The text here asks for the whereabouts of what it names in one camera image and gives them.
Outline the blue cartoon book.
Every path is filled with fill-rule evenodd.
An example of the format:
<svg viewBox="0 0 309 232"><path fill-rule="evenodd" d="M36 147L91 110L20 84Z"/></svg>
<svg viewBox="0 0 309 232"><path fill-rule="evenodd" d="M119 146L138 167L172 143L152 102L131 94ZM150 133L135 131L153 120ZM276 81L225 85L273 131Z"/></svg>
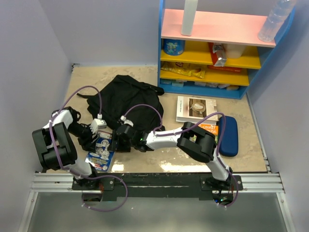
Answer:
<svg viewBox="0 0 309 232"><path fill-rule="evenodd" d="M95 143L95 152L88 152L85 162L90 163L98 172L109 172L114 155L114 152L108 149L111 143L112 134L99 131Z"/></svg>

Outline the black student backpack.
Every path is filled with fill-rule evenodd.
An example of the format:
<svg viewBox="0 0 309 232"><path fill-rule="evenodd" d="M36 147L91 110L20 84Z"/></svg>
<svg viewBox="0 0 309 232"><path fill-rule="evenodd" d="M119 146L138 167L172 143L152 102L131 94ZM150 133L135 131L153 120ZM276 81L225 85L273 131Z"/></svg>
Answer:
<svg viewBox="0 0 309 232"><path fill-rule="evenodd" d="M115 130L120 126L120 117L127 114L136 130L150 132L160 126L164 109L159 96L164 93L161 87L117 75L100 91L103 120Z"/></svg>

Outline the white coffee cover book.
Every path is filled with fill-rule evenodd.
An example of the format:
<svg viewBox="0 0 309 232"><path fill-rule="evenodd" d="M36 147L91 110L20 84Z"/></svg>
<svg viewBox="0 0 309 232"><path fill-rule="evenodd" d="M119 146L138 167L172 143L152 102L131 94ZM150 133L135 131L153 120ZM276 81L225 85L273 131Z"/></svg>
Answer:
<svg viewBox="0 0 309 232"><path fill-rule="evenodd" d="M178 96L176 122L197 123L206 116L217 112L214 99Z"/></svg>

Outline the orange treehouse book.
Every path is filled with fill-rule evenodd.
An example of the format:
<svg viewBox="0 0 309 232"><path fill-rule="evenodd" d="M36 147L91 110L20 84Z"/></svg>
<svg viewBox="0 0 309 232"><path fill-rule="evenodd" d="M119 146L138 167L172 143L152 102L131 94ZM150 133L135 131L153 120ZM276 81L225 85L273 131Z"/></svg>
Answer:
<svg viewBox="0 0 309 232"><path fill-rule="evenodd" d="M217 125L201 123L198 126L212 133L215 136L215 142L218 143L219 127Z"/></svg>

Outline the blue pencil case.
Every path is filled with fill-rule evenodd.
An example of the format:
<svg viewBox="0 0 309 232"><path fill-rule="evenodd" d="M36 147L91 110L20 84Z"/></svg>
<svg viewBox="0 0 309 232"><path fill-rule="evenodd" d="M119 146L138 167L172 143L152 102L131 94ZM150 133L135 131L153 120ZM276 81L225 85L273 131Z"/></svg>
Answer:
<svg viewBox="0 0 309 232"><path fill-rule="evenodd" d="M226 116L225 131L222 135L224 120L221 117L217 123L219 127L218 140L221 139L219 153L225 157L235 157L239 151L238 124L234 117Z"/></svg>

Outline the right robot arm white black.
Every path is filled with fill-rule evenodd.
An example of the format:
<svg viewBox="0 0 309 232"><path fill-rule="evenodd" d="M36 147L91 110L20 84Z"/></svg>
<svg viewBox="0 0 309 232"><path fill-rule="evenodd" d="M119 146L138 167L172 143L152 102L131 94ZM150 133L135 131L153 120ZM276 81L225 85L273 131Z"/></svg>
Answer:
<svg viewBox="0 0 309 232"><path fill-rule="evenodd" d="M204 163L212 177L206 183L213 189L227 190L232 185L232 170L221 159L215 136L209 131L185 122L182 127L169 131L144 132L123 124L112 132L109 150L130 152L131 148L140 152L177 147L190 158Z"/></svg>

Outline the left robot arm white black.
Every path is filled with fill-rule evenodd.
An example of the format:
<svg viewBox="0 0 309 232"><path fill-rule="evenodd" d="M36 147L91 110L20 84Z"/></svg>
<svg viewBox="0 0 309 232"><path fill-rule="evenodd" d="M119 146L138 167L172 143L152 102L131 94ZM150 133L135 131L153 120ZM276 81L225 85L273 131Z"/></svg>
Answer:
<svg viewBox="0 0 309 232"><path fill-rule="evenodd" d="M45 170L67 171L74 176L75 184L93 190L99 187L100 178L90 163L78 158L70 135L77 137L84 151L95 152L98 131L106 127L106 123L101 114L90 124L79 123L80 118L81 113L72 107L53 111L49 123L32 132L32 138L40 164Z"/></svg>

